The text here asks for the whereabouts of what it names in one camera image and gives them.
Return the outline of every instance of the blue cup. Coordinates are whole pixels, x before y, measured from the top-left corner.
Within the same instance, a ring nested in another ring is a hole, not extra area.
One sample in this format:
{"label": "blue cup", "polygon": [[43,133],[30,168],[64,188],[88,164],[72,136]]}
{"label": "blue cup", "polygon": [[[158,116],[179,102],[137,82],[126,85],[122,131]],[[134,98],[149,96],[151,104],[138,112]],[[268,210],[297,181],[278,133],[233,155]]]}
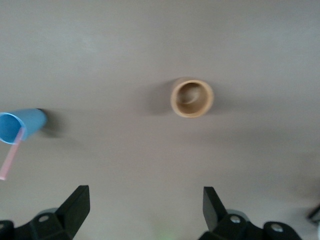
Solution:
{"label": "blue cup", "polygon": [[0,140],[14,144],[20,128],[24,128],[22,140],[27,140],[32,134],[41,129],[47,122],[47,116],[36,108],[21,109],[0,113]]}

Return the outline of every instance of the tan cup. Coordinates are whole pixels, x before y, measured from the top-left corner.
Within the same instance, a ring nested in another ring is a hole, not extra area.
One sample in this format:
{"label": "tan cup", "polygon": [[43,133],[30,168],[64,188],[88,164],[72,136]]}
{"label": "tan cup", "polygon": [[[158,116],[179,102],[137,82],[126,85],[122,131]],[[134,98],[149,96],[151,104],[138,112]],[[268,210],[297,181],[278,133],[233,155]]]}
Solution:
{"label": "tan cup", "polygon": [[214,92],[204,81],[181,77],[173,85],[170,100],[176,114],[185,118],[197,118],[211,108]]}

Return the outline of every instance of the black plastic part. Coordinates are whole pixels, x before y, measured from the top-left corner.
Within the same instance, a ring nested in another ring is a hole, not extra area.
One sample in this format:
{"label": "black plastic part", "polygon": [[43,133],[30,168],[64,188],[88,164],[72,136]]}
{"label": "black plastic part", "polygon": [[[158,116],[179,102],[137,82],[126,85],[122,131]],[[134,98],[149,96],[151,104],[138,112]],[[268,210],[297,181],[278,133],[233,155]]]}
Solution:
{"label": "black plastic part", "polygon": [[[282,227],[283,231],[275,231],[272,229],[272,225],[279,225]],[[265,234],[269,237],[268,239],[272,240],[301,240],[296,231],[287,224],[282,222],[269,221],[266,222],[263,226]]]}
{"label": "black plastic part", "polygon": [[210,232],[212,232],[225,215],[227,210],[222,204],[215,189],[211,186],[203,188],[203,215]]}
{"label": "black plastic part", "polygon": [[74,238],[89,214],[89,199],[89,186],[79,186],[55,211],[62,227],[71,238]]}
{"label": "black plastic part", "polygon": [[[239,223],[231,221],[231,217],[237,216],[240,219]],[[247,228],[246,220],[235,214],[227,214],[219,222],[218,226],[214,229],[213,234],[228,240],[244,239]]]}
{"label": "black plastic part", "polygon": [[42,213],[17,228],[0,221],[0,240],[72,240],[89,211],[89,186],[79,186],[55,213]]}
{"label": "black plastic part", "polygon": [[[301,240],[295,230],[281,222],[267,222],[261,229],[237,214],[228,214],[213,187],[204,187],[203,215],[209,231],[199,240]],[[279,225],[282,231],[273,229]]]}

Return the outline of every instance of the straw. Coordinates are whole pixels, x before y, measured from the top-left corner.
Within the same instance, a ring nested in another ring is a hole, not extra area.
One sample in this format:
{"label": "straw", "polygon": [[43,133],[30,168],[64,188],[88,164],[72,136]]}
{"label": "straw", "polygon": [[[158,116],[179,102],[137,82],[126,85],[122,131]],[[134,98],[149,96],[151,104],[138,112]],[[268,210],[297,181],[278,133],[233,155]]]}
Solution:
{"label": "straw", "polygon": [[9,170],[12,166],[12,163],[14,162],[16,153],[18,151],[19,145],[22,141],[22,137],[24,135],[25,129],[23,127],[20,128],[18,134],[15,137],[14,144],[9,150],[8,155],[6,156],[6,159],[4,160],[4,163],[0,170],[0,180],[6,180],[7,175],[9,173]]}

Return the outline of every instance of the screw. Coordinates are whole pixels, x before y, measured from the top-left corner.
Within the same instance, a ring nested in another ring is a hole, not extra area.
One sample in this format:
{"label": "screw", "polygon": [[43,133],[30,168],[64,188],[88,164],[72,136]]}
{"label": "screw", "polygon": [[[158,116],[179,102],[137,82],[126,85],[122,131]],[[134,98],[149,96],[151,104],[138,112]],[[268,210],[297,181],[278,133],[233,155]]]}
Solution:
{"label": "screw", "polygon": [[44,215],[44,216],[42,216],[42,217],[39,218],[39,222],[42,223],[42,222],[47,221],[48,219],[49,219],[49,216]]}
{"label": "screw", "polygon": [[271,228],[272,228],[274,231],[278,232],[278,233],[282,233],[282,232],[284,231],[284,229],[282,228],[282,226],[280,226],[279,224],[276,224],[276,223],[273,223],[273,224],[271,225]]}
{"label": "screw", "polygon": [[234,224],[239,224],[241,222],[240,218],[238,216],[231,216],[230,217],[231,222],[233,222]]}

